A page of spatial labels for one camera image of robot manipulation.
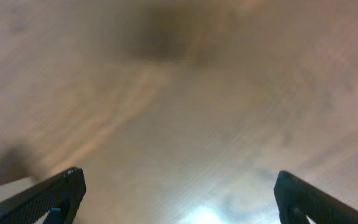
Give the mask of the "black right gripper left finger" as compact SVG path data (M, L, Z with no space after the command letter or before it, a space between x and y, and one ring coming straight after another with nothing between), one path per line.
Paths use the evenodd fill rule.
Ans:
M86 193L83 170L71 167L0 202L0 223L73 223Z

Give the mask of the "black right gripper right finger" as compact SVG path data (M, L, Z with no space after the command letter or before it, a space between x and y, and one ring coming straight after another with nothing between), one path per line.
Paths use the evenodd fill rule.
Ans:
M285 170L278 173L274 196L282 224L358 223L358 210Z

